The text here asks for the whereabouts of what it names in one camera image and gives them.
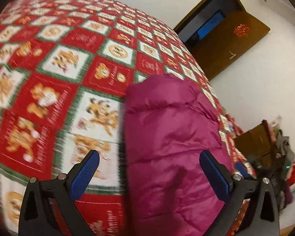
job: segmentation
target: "door frame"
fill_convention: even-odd
[[[198,12],[202,9],[201,7],[206,6],[206,2],[208,0],[201,0],[187,15],[186,17],[183,18],[182,21],[180,21],[177,26],[175,26],[174,31],[178,34],[180,33],[184,27],[198,14]],[[246,11],[242,2],[240,0],[237,0],[239,3],[240,7],[243,9],[243,11]]]

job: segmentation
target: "blue screen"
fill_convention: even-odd
[[[197,31],[199,39],[205,37],[213,28],[215,28],[221,21],[224,20],[224,15],[221,11],[216,12],[202,27]]]

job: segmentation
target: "clothing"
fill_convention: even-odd
[[[201,236],[224,203],[199,165],[209,150],[231,169],[216,110],[201,89],[152,75],[125,97],[125,145],[137,236]]]

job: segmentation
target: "door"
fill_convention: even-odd
[[[190,52],[209,80],[243,55],[270,28],[245,11],[234,11],[201,39]]]

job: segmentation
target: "wooden door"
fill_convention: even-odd
[[[191,49],[209,80],[243,55],[270,28],[245,11],[234,11]]]

